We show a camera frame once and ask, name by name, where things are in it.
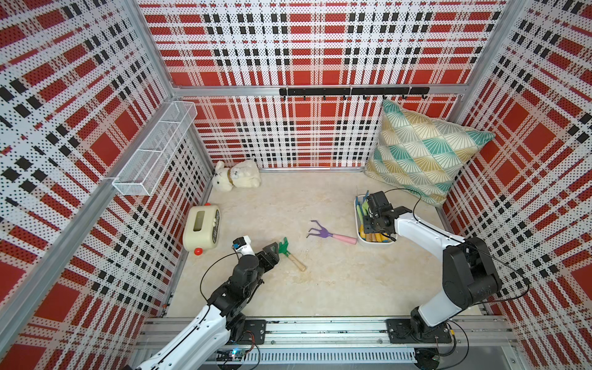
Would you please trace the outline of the dark green rake wooden handle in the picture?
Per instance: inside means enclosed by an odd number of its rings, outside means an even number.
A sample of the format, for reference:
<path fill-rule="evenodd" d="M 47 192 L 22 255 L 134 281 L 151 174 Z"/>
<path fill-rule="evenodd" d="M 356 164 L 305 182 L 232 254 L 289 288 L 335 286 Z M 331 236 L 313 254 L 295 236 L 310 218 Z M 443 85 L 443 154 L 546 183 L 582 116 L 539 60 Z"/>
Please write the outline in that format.
<path fill-rule="evenodd" d="M 289 242 L 286 237 L 283 239 L 283 241 L 281 241 L 278 244 L 278 246 L 279 253 L 287 257 L 288 260 L 290 260 L 297 267 L 298 270 L 300 270 L 301 272 L 305 272 L 307 270 L 307 267 L 302 262 L 300 262 L 299 259 L 292 255 L 291 252 L 288 250 Z"/>

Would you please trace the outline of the light green fork wooden handle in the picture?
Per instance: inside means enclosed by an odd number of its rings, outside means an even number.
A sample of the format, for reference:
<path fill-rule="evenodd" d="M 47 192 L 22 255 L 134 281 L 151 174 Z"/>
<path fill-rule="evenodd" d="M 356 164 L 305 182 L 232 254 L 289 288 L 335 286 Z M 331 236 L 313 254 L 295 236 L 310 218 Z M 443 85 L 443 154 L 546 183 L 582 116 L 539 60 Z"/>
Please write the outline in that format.
<path fill-rule="evenodd" d="M 366 196 L 361 196 L 357 197 L 355 200 L 356 212 L 361 223 L 364 221 L 364 217 L 368 215 L 368 205 L 366 199 Z"/>

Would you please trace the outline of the blue rake yellow handle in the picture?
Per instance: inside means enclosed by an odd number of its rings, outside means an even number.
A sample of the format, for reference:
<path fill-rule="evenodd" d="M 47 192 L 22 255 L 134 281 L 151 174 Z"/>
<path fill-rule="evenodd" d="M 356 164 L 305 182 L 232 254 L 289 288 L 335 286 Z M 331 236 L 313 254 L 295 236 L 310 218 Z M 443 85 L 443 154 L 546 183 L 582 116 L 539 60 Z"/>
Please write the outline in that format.
<path fill-rule="evenodd" d="M 358 222 L 359 222 L 359 237 L 365 241 L 366 240 L 365 224 L 364 224 L 364 222 L 361 223 L 359 218 L 358 218 Z"/>
<path fill-rule="evenodd" d="M 385 235 L 380 234 L 380 233 L 373 234 L 373 237 L 374 237 L 374 239 L 375 239 L 376 242 L 380 242 L 380 243 L 389 243 L 389 242 L 391 242 L 391 239 L 388 236 L 385 236 Z"/>

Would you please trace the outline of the purple rake pink handle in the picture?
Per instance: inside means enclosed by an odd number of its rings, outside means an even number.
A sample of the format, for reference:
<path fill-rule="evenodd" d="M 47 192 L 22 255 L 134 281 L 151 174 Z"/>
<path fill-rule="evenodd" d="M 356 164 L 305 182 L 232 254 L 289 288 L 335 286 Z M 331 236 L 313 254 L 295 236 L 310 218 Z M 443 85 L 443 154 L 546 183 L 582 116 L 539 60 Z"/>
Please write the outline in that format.
<path fill-rule="evenodd" d="M 349 237 L 342 234 L 333 234 L 323 227 L 317 220 L 311 220 L 312 223 L 316 224 L 316 228 L 310 228 L 306 237 L 320 237 L 323 239 L 332 238 L 348 245 L 356 245 L 357 239 L 355 237 Z"/>

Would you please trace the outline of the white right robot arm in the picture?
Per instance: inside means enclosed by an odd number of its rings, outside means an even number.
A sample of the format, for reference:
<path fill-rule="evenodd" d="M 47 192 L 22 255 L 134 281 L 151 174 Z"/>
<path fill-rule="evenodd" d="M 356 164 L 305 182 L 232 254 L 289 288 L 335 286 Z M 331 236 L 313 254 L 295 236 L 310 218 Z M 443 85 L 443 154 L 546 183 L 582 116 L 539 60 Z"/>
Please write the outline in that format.
<path fill-rule="evenodd" d="M 500 292 L 502 282 L 485 242 L 478 237 L 450 234 L 416 216 L 404 206 L 393 207 L 385 192 L 369 194 L 362 203 L 366 234 L 395 240 L 404 237 L 436 257 L 442 264 L 441 290 L 411 311 L 398 339 L 434 342 L 457 314 Z"/>

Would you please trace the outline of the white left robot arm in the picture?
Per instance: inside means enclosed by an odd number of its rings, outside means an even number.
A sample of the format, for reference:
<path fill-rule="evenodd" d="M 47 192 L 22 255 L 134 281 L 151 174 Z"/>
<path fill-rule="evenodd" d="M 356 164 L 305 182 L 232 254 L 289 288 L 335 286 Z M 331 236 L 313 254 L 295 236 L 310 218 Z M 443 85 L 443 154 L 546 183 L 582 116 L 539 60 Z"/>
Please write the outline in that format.
<path fill-rule="evenodd" d="M 228 342 L 237 342 L 244 332 L 242 310 L 263 285 L 263 276 L 280 261 L 277 242 L 254 252 L 248 237 L 233 242 L 238 256 L 231 277 L 206 300 L 195 319 L 174 339 L 138 369 L 198 369 Z"/>

